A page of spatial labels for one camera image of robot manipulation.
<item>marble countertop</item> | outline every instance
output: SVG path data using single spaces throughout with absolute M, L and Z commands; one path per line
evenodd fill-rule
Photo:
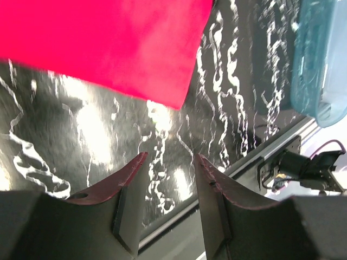
M 66 198 L 148 151 L 149 226 L 195 194 L 194 154 L 224 171 L 295 119 L 288 92 L 299 4 L 218 0 L 180 111 L 0 63 L 0 190 Z

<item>red cloth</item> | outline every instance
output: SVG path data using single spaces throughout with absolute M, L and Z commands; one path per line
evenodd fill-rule
M 0 58 L 179 109 L 212 0 L 0 0 Z

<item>black cable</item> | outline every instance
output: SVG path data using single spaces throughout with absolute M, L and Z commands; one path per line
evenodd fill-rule
M 267 179 L 263 179 L 262 182 L 261 182 L 261 185 L 266 188 L 267 190 L 272 190 L 273 187 L 276 186 L 276 184 L 282 182 L 282 181 L 300 181 L 299 179 L 291 179 L 291 178 L 284 178 L 284 179 L 280 179 L 280 180 L 277 180 L 277 181 L 274 181 L 273 183 L 273 186 L 272 187 L 269 187 L 267 185 L 265 185 L 265 182 L 266 182 Z
M 266 186 L 266 185 L 265 185 L 265 182 L 266 182 L 271 176 L 273 176 L 273 175 L 274 175 L 274 167 L 271 166 L 270 171 L 269 171 L 269 174 L 266 175 L 266 176 L 262 179 L 262 181 L 261 181 L 261 185 L 262 185 L 263 188 L 266 188 L 266 189 L 268 189 L 268 190 L 272 189 L 272 188 L 269 188 L 268 186 Z
M 312 155 L 310 156 L 310 159 L 313 159 L 313 157 L 321 150 L 323 149 L 326 145 L 328 144 L 331 144 L 331 143 L 337 143 L 339 146 L 340 146 L 340 149 L 342 152 L 346 153 L 346 148 L 344 147 L 344 145 L 339 141 L 339 140 L 336 140 L 336 139 L 333 139 L 333 140 L 330 140 L 324 144 L 322 144 L 321 146 L 319 146 L 313 153 Z

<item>blue plastic container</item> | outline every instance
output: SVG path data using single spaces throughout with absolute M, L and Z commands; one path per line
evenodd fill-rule
M 303 0 L 291 103 L 328 127 L 347 114 L 347 0 Z

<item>metal bracket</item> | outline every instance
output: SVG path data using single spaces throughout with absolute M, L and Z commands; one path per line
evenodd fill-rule
M 261 191 L 262 188 L 261 182 L 263 178 L 267 178 L 267 180 L 264 182 L 264 184 L 267 185 L 279 172 L 279 155 L 282 154 L 284 151 L 290 151 L 293 153 L 300 154 L 301 136 L 297 135 L 291 140 L 289 140 L 287 143 L 283 145 L 283 147 L 279 148 L 274 154 L 272 154 L 269 158 L 267 158 L 257 166 L 257 181 L 259 184 L 259 191 Z

